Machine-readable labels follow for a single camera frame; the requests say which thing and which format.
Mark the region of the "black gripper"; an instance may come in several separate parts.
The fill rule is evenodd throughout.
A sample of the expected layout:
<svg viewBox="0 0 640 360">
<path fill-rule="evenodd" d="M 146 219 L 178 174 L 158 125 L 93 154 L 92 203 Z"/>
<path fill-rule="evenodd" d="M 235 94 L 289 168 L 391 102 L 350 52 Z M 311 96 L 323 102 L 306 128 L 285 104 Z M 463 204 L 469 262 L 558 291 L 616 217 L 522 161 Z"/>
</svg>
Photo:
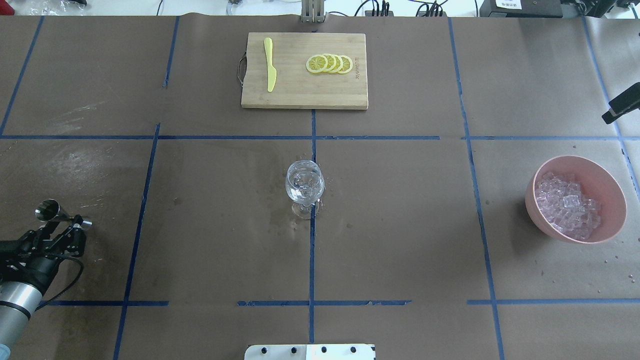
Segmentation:
<svg viewBox="0 0 640 360">
<path fill-rule="evenodd" d="M 51 239 L 60 221 L 46 221 L 37 231 L 29 230 L 20 239 L 1 242 L 1 280 L 48 289 L 64 261 L 78 264 L 75 278 L 66 287 L 73 287 L 84 270 L 79 258 L 84 255 L 87 235 L 84 218 L 74 216 L 67 228 Z"/>
</svg>

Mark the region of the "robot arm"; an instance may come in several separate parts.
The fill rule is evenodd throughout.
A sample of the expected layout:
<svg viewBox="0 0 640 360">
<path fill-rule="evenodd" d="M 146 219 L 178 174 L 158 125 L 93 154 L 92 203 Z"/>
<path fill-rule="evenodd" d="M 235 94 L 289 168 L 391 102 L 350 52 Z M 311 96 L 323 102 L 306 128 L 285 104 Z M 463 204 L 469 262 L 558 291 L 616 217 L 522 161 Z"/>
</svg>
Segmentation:
<svg viewBox="0 0 640 360">
<path fill-rule="evenodd" d="M 60 298 L 82 276 L 85 265 L 80 257 L 87 241 L 84 222 L 81 215 L 75 215 L 69 219 L 67 228 L 52 237 L 60 221 L 51 219 L 17 240 L 1 242 L 0 357 L 3 360 L 9 359 L 11 348 L 35 312 Z M 58 294 L 43 301 L 64 261 L 78 265 L 77 275 Z"/>
</svg>

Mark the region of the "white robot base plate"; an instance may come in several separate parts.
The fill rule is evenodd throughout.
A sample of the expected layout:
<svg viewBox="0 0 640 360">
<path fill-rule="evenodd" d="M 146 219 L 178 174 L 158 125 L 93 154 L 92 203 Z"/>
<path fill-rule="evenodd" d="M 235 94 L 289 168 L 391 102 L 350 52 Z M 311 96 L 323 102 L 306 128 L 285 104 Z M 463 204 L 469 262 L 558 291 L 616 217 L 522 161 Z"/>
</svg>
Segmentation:
<svg viewBox="0 0 640 360">
<path fill-rule="evenodd" d="M 255 344 L 247 347 L 245 360 L 375 360 L 374 344 Z"/>
</svg>

